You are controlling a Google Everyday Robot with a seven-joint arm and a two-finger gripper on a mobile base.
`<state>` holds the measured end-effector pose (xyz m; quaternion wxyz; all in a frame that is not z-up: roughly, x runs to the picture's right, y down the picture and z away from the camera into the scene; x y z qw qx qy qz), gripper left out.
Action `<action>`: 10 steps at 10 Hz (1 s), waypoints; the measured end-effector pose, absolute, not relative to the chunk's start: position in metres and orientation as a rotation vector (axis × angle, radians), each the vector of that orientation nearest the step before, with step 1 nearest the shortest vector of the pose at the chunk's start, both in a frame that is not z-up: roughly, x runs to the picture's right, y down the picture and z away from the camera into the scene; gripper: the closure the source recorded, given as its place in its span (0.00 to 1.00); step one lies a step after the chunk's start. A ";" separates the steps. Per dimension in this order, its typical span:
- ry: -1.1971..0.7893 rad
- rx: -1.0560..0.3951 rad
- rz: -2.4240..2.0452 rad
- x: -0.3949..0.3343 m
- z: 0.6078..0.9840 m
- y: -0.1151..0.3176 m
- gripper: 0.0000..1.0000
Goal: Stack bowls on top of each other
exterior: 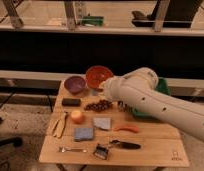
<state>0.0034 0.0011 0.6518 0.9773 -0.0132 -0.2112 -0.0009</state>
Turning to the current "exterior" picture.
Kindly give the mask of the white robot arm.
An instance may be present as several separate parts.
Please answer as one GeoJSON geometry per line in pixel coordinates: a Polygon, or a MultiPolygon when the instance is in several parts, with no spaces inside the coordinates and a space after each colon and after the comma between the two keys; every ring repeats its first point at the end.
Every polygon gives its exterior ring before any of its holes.
{"type": "Polygon", "coordinates": [[[158,82],[157,74],[143,67],[108,78],[103,92],[109,101],[122,101],[204,142],[204,106],[159,93],[158,82]]]}

